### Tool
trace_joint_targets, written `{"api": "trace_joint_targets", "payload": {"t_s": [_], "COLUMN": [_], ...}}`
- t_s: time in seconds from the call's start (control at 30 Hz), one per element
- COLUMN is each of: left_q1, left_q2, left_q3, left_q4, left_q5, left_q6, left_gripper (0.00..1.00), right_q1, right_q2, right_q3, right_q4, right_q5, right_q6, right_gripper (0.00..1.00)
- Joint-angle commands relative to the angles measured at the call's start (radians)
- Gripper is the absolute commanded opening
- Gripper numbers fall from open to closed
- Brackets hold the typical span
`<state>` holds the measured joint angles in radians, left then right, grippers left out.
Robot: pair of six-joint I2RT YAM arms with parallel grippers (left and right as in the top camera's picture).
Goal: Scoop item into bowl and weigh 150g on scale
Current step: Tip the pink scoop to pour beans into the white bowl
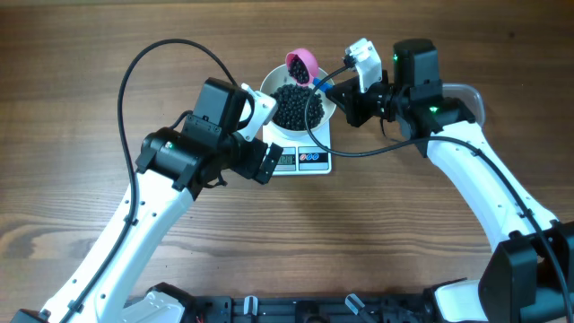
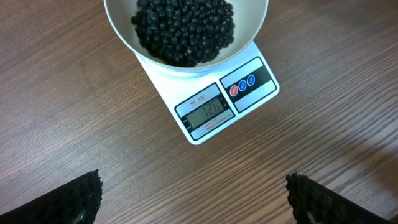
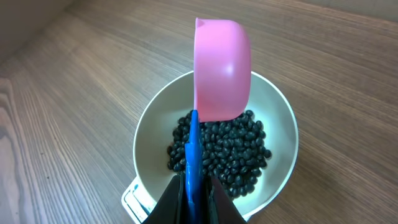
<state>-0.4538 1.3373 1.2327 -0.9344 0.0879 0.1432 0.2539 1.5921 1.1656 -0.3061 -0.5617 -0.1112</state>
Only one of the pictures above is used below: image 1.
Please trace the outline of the pink scoop with blue handle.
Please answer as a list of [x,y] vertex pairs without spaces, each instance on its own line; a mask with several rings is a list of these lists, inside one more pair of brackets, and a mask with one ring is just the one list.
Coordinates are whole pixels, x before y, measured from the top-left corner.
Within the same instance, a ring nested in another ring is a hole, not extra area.
[[296,81],[290,76],[290,78],[299,86],[308,87],[310,85],[318,85],[322,78],[319,76],[319,66],[316,58],[313,54],[307,50],[306,48],[297,48],[294,49],[292,52],[288,53],[285,57],[285,64],[287,70],[289,69],[289,64],[293,60],[295,56],[298,56],[308,68],[309,71],[309,81],[305,84],[298,84]]

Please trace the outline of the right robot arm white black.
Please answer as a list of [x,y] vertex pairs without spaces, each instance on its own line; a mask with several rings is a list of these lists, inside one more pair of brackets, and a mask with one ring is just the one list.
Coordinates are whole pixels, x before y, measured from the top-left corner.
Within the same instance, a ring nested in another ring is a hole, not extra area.
[[327,97],[348,123],[373,117],[397,122],[404,145],[415,146],[453,183],[491,245],[482,276],[433,287],[440,322],[547,322],[573,318],[573,226],[561,222],[517,181],[488,144],[474,112],[445,93],[438,51],[428,39],[393,47],[388,73],[374,45],[348,47],[344,68],[355,76]]

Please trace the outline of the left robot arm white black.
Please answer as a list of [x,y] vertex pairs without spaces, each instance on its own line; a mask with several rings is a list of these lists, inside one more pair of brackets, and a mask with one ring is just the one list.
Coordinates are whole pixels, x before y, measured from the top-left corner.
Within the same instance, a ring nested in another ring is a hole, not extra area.
[[122,203],[70,279],[39,311],[15,322],[194,322],[195,298],[157,284],[142,300],[129,293],[163,237],[205,188],[230,169],[264,185],[282,148],[257,139],[276,100],[247,84],[210,78],[181,131],[164,127],[143,141]]

